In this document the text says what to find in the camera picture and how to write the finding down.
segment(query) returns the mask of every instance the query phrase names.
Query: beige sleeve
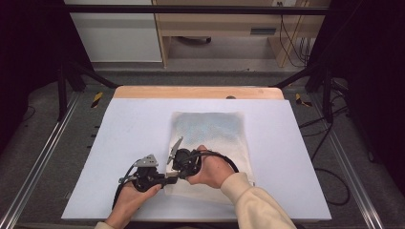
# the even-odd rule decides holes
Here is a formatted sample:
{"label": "beige sleeve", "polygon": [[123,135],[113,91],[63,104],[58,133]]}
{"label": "beige sleeve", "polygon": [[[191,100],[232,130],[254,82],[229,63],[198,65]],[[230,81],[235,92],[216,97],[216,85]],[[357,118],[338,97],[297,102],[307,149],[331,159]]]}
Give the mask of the beige sleeve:
{"label": "beige sleeve", "polygon": [[295,228],[276,200],[265,190],[251,186],[245,173],[237,173],[228,177],[221,186],[221,191],[235,205],[241,229]]}
{"label": "beige sleeve", "polygon": [[115,229],[114,227],[108,225],[105,222],[98,222],[95,229]]}

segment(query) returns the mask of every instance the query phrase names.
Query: finger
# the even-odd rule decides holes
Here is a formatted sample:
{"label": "finger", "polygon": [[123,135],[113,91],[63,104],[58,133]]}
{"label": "finger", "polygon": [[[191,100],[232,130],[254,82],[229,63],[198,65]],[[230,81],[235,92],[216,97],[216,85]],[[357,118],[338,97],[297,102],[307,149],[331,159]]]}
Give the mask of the finger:
{"label": "finger", "polygon": [[161,184],[157,184],[157,185],[151,187],[150,189],[148,189],[148,190],[145,192],[145,197],[146,197],[146,198],[151,198],[151,197],[154,196],[160,189],[161,189]]}
{"label": "finger", "polygon": [[134,187],[134,184],[133,184],[132,182],[126,182],[126,183],[124,184],[124,187],[135,188],[135,187]]}
{"label": "finger", "polygon": [[199,183],[199,177],[197,175],[194,175],[194,176],[191,176],[191,177],[186,177],[185,180],[187,180],[190,184]]}
{"label": "finger", "polygon": [[197,148],[197,150],[198,150],[198,151],[206,151],[207,149],[206,149],[206,147],[205,147],[204,145],[200,145],[200,146]]}

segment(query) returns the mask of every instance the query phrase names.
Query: gray floor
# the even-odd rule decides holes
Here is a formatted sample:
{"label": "gray floor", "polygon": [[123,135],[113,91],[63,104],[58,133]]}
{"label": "gray floor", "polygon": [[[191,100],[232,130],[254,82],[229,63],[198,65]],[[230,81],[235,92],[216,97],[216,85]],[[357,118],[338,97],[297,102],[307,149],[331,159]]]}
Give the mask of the gray floor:
{"label": "gray floor", "polygon": [[[171,52],[169,61],[171,65],[167,69],[137,64],[137,67],[141,66],[141,68],[135,72],[131,69],[135,65],[132,67],[123,65],[116,69],[112,69],[113,65],[111,65],[101,66],[99,73],[125,85],[267,86],[299,70],[292,67],[285,69],[276,67],[273,56],[263,52],[263,47],[269,48],[268,43],[263,39],[213,38],[212,43],[208,45],[198,41],[196,43],[175,40],[172,45],[177,48]],[[255,46],[260,48],[257,50],[249,48]],[[91,146],[94,141],[92,135],[97,132],[95,126],[100,125],[114,92],[87,77],[85,79],[88,87],[81,94],[72,119],[18,220],[20,227],[23,227],[23,223],[41,223],[40,226],[36,224],[36,227],[42,228],[45,228],[43,223],[95,225],[94,222],[60,219],[68,201],[66,194],[72,192],[75,187],[75,182],[90,152],[88,146]],[[310,101],[309,95],[303,92],[303,83],[305,79],[284,90],[285,98],[290,100],[298,124],[319,117],[314,107],[295,102],[296,93],[300,93],[303,101]],[[97,108],[90,108],[97,92],[103,92],[104,95]],[[58,111],[56,84],[50,84],[32,93],[30,106],[35,108],[35,113],[30,119],[21,123],[6,151],[0,156],[0,214],[2,216],[11,205],[56,123]],[[336,110],[343,106],[345,106],[344,100],[338,98],[333,108]],[[26,116],[29,117],[32,112],[33,108],[29,108]],[[310,135],[324,129],[322,124],[315,124],[303,129],[302,133]],[[394,186],[384,166],[368,161],[367,149],[352,120],[346,114],[341,114],[335,119],[333,130],[359,174],[385,228],[405,228],[405,199]],[[304,137],[310,155],[322,136],[323,134]],[[320,148],[314,160],[314,166],[327,168],[343,177],[328,140]],[[331,201],[342,201],[346,195],[342,184],[328,174],[317,174],[326,198]],[[344,206],[329,205],[329,207],[332,220],[304,223],[306,228],[368,228],[353,198]],[[145,223],[141,228],[153,226],[155,225]],[[222,226],[232,228],[235,225]]]}

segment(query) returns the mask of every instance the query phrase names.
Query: hand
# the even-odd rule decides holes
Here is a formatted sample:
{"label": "hand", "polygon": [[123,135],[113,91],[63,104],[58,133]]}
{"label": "hand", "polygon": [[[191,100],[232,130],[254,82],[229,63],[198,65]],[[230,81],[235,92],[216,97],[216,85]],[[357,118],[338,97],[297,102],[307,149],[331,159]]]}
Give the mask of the hand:
{"label": "hand", "polygon": [[[202,154],[204,151],[207,151],[203,145],[199,146],[197,150],[201,151]],[[190,184],[203,183],[212,188],[219,189],[224,181],[234,173],[233,169],[222,158],[217,156],[202,156],[202,168],[196,175],[187,177],[186,180]]]}
{"label": "hand", "polygon": [[157,184],[150,188],[148,191],[141,193],[135,189],[132,182],[128,182],[124,185],[119,194],[116,206],[113,212],[105,220],[105,223],[116,228],[124,228],[131,216],[138,210],[138,208],[148,199],[153,197],[161,188],[160,184]]}

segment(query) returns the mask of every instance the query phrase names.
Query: white table surface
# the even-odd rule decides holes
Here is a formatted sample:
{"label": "white table surface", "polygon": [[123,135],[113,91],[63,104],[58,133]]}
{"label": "white table surface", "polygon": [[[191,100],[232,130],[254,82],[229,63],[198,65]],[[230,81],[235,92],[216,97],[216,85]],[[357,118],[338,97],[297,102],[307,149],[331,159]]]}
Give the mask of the white table surface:
{"label": "white table surface", "polygon": [[[173,112],[243,113],[256,186],[293,220],[331,219],[287,100],[148,98],[112,99],[62,218],[106,219],[118,179],[137,159],[154,154],[164,173]],[[133,220],[234,221],[236,216],[232,205],[167,196],[161,190]]]}

